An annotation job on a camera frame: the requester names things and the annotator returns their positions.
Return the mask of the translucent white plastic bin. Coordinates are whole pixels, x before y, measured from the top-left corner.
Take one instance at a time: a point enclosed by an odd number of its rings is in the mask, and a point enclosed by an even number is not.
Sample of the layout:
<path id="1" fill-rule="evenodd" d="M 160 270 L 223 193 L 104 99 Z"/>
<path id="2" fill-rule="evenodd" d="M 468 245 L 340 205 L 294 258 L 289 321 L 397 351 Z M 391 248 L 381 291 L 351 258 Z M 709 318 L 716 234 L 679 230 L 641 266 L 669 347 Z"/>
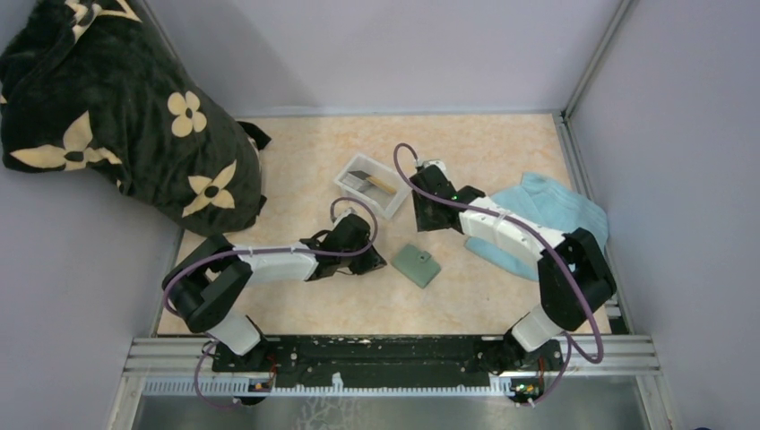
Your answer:
<path id="1" fill-rule="evenodd" d="M 361 152 L 350 159 L 333 182 L 342 196 L 361 200 L 385 219 L 392 219 L 410 195 L 410 188 L 395 170 Z"/>

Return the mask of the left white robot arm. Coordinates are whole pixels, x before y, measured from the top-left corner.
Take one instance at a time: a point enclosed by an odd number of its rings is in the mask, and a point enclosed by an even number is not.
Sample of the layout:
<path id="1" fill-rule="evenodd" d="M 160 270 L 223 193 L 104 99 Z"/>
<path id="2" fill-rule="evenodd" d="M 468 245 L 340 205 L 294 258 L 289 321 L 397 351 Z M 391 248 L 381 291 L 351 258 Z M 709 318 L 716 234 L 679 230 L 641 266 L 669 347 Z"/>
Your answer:
<path id="1" fill-rule="evenodd" d="M 233 245 L 210 236 L 163 280 L 165 308 L 195 334 L 205 334 L 233 353 L 248 371 L 269 357 L 264 335 L 253 321 L 235 311 L 245 288 L 284 280 L 317 281 L 338 271 L 361 276 L 386 266 L 374 247 L 375 222 L 353 212 L 332 228 L 275 247 Z"/>

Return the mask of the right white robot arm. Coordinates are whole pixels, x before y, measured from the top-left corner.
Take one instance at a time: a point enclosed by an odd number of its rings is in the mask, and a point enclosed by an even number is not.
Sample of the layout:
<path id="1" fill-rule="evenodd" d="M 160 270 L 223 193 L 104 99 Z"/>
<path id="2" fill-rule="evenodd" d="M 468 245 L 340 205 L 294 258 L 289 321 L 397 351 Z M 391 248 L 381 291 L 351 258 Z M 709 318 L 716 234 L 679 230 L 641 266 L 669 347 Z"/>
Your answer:
<path id="1" fill-rule="evenodd" d="M 505 335 L 505 359 L 529 368 L 540 347 L 563 332 L 588 323 L 600 336 L 594 313 L 616 292 L 616 284 L 594 235 L 566 233 L 520 217 L 471 186 L 455 189 L 445 165 L 426 161 L 408 181 L 420 232 L 453 229 L 480 239 L 532 266 L 538 273 L 540 302 Z"/>

